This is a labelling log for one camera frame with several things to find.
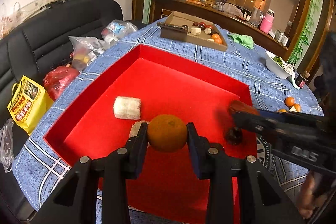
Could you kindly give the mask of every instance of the orange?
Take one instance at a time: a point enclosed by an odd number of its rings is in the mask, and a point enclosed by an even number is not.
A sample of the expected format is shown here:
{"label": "orange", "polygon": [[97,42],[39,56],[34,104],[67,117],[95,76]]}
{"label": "orange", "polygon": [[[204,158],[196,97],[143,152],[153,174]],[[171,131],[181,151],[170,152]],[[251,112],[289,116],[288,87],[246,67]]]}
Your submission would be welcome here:
{"label": "orange", "polygon": [[217,43],[217,44],[223,44],[223,41],[222,41],[221,38],[214,38],[213,40],[214,40],[214,42]]}
{"label": "orange", "polygon": [[301,106],[299,104],[294,104],[293,107],[295,107],[297,112],[301,112]]}
{"label": "orange", "polygon": [[285,99],[285,105],[288,106],[288,107],[292,107],[295,103],[295,100],[293,97],[287,97]]}
{"label": "orange", "polygon": [[149,144],[159,152],[175,152],[187,142],[188,131],[185,123],[174,115],[156,116],[148,125]]}
{"label": "orange", "polygon": [[215,38],[221,38],[221,37],[219,36],[218,33],[214,33],[214,34],[211,36],[211,38],[212,38],[212,39],[215,39]]}

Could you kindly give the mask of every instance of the white block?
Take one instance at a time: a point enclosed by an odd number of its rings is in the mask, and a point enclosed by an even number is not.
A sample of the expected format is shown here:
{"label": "white block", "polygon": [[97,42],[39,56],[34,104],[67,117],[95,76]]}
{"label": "white block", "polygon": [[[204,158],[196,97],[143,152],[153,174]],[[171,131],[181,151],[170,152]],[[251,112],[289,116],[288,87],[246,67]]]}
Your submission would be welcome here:
{"label": "white block", "polygon": [[118,119],[140,120],[140,106],[138,98],[118,96],[113,105],[114,116]]}
{"label": "white block", "polygon": [[202,30],[199,27],[191,27],[190,33],[193,35],[200,35],[202,33]]}
{"label": "white block", "polygon": [[211,29],[207,27],[207,28],[205,28],[204,32],[205,32],[206,34],[211,34]]}

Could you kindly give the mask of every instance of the plastic bag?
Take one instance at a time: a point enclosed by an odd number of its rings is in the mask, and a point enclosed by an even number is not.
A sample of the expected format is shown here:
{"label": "plastic bag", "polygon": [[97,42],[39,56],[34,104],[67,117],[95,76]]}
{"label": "plastic bag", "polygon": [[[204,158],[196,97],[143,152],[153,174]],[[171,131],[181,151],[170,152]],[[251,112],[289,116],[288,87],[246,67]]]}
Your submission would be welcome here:
{"label": "plastic bag", "polygon": [[14,29],[14,27],[17,24],[17,22],[20,19],[21,13],[20,10],[20,3],[16,2],[13,7],[13,12],[10,16],[7,16],[6,13],[6,6],[3,3],[1,6],[1,17],[0,17],[0,39],[3,39],[5,36],[7,36],[11,30]]}
{"label": "plastic bag", "polygon": [[13,154],[13,128],[14,121],[8,119],[3,128],[0,128],[0,161],[6,173],[12,170]]}
{"label": "plastic bag", "polygon": [[79,71],[75,68],[59,66],[45,76],[43,85],[55,101],[78,75]]}
{"label": "plastic bag", "polygon": [[13,85],[13,91],[15,87],[17,89],[7,109],[14,122],[30,135],[54,101],[44,87],[26,76],[22,76],[21,81]]}
{"label": "plastic bag", "polygon": [[234,15],[234,16],[240,16],[243,17],[243,12],[237,8],[237,6],[232,5],[230,3],[225,3],[222,6],[222,12]]}
{"label": "plastic bag", "polygon": [[106,42],[118,41],[137,30],[138,28],[132,23],[115,19],[103,29],[101,36]]}
{"label": "plastic bag", "polygon": [[72,66],[82,72],[100,54],[109,49],[115,42],[105,42],[96,37],[72,37],[69,39],[73,46]]}

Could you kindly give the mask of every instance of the dark brown ball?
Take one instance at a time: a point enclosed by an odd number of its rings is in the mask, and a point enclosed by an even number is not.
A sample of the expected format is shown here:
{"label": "dark brown ball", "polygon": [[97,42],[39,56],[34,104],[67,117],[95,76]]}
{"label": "dark brown ball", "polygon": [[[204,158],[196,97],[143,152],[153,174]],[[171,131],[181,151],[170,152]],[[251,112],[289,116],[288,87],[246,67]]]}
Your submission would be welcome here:
{"label": "dark brown ball", "polygon": [[205,28],[206,28],[206,25],[203,24],[203,23],[200,23],[200,24],[198,25],[198,27],[201,28],[202,31],[204,31]]}
{"label": "dark brown ball", "polygon": [[160,152],[176,152],[187,142],[185,123],[174,115],[158,115],[148,125],[149,144]]}
{"label": "dark brown ball", "polygon": [[189,27],[188,27],[188,25],[182,25],[181,26],[184,30],[186,30],[186,31],[188,31],[189,30]]}
{"label": "dark brown ball", "polygon": [[213,34],[216,34],[217,32],[215,30],[211,30],[210,35],[212,36]]}
{"label": "dark brown ball", "polygon": [[226,141],[231,145],[241,144],[243,141],[243,133],[242,130],[238,127],[232,127],[225,134]]}

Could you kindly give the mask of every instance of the cardboard tray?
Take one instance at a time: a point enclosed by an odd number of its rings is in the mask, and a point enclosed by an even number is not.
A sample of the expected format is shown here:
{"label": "cardboard tray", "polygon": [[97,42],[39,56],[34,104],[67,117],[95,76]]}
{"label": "cardboard tray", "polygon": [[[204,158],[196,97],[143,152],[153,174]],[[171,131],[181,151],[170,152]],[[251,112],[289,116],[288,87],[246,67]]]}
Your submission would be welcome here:
{"label": "cardboard tray", "polygon": [[[232,146],[223,133],[233,126],[227,112],[232,100],[252,105],[249,87],[191,60],[139,45],[92,82],[65,110],[44,140],[69,165],[82,156],[98,159],[123,147],[135,121],[116,119],[117,96],[141,99],[141,119],[173,114],[193,122],[198,134],[220,143],[228,155],[256,155],[255,134],[243,131]],[[235,223],[239,223],[237,181],[233,182]],[[176,153],[147,149],[142,173],[127,180],[128,204],[185,223],[205,221],[209,180],[194,174],[187,145]]]}
{"label": "cardboard tray", "polygon": [[204,31],[202,31],[200,35],[192,35],[190,32],[188,32],[188,34],[185,34],[185,33],[182,33],[176,30],[161,28],[160,37],[189,42],[189,43],[193,43],[199,46],[213,48],[215,50],[219,50],[222,52],[225,52],[227,50],[226,40],[224,39],[224,37],[222,36],[218,28],[211,21],[204,20],[202,18],[191,16],[191,15],[177,12],[177,11],[172,12],[165,21],[166,24],[173,24],[177,26],[187,25],[189,27],[189,30],[191,27],[194,27],[193,26],[194,22],[198,22],[198,23],[204,22],[207,25],[212,25],[214,27],[214,30],[221,37],[223,44],[220,45],[215,42],[208,41],[207,39],[211,37],[209,34],[206,34]]}

